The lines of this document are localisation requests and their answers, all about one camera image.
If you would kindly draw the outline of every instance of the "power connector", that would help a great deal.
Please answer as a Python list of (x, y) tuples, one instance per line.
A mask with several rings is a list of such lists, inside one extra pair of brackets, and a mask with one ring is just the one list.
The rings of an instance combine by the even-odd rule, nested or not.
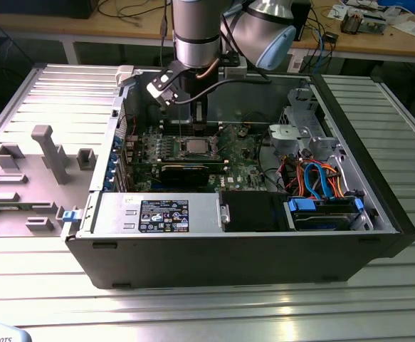
[(323, 35), (322, 35), (322, 41), (323, 43), (331, 43), (331, 44), (336, 44), (337, 43), (337, 39), (338, 39), (338, 34), (326, 31)]

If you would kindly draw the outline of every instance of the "warning label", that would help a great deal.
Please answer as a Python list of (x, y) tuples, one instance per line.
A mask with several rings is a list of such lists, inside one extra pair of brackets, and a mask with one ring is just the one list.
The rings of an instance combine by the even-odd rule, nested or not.
[(141, 233), (189, 232), (188, 201), (141, 201)]

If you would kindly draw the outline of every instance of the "open computer chassis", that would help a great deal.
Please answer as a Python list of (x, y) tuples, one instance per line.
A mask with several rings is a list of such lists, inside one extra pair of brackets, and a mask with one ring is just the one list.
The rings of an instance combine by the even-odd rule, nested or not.
[(345, 281), (415, 240), (321, 76), (224, 85), (200, 137), (188, 108), (147, 94), (155, 73), (122, 89), (83, 218), (63, 228), (97, 287)]

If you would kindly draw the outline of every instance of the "computer case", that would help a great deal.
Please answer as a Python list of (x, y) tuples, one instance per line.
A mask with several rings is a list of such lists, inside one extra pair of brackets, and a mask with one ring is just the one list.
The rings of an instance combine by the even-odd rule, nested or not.
[(308, 14), (310, 13), (311, 2), (310, 0), (293, 0), (291, 5), (291, 11), (293, 12), (294, 22), (293, 25), (296, 29), (295, 41), (300, 41), (304, 32), (304, 25), (307, 21)]
[(98, 0), (0, 0), (0, 13), (89, 19)]

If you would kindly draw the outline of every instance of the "sticker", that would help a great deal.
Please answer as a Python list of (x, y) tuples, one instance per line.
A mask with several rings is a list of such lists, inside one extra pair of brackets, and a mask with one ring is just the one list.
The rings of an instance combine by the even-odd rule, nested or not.
[(123, 196), (123, 204), (140, 204), (142, 196), (138, 195), (125, 195)]
[(141, 233), (189, 232), (188, 201), (143, 201), (139, 231)]
[(19, 210), (18, 207), (0, 207), (0, 210)]

